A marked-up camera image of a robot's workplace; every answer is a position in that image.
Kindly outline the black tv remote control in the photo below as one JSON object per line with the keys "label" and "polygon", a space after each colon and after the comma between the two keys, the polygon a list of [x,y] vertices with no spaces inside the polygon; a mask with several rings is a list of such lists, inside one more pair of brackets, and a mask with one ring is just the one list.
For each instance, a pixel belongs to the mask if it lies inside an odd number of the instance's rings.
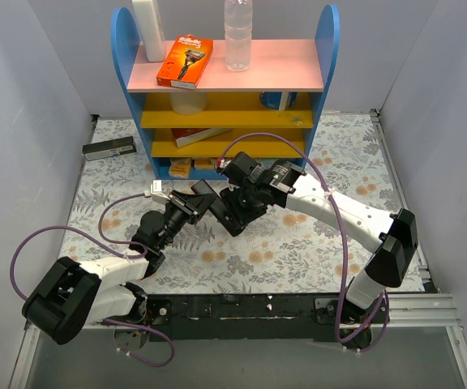
{"label": "black tv remote control", "polygon": [[233,228],[233,220],[225,203],[217,192],[205,181],[200,180],[191,186],[196,195],[205,195],[210,199],[208,210],[216,217],[217,221],[227,230]]}

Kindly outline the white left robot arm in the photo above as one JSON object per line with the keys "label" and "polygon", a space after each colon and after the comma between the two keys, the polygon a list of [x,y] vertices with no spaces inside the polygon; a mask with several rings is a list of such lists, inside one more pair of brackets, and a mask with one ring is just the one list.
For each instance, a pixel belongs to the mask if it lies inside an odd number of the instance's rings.
{"label": "white left robot arm", "polygon": [[23,316],[57,344],[66,344],[83,326],[108,318],[140,324],[148,315],[148,296],[136,283],[154,274],[164,249],[185,224],[197,223],[215,194],[173,191],[157,196],[165,210],[143,214],[127,249],[92,261],[58,259],[25,300]]}

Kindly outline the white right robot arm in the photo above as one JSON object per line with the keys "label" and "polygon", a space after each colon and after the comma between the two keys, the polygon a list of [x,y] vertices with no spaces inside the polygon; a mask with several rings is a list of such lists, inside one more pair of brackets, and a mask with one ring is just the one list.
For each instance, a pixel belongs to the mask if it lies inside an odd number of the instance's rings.
{"label": "white right robot arm", "polygon": [[230,161],[220,159],[217,171],[231,185],[220,197],[236,230],[278,206],[328,224],[370,252],[365,267],[342,282],[341,295],[331,303],[329,312],[340,322],[362,322],[385,289],[401,286],[418,248],[411,211],[390,213],[367,206],[324,188],[318,178],[287,160],[265,168],[240,152]]}

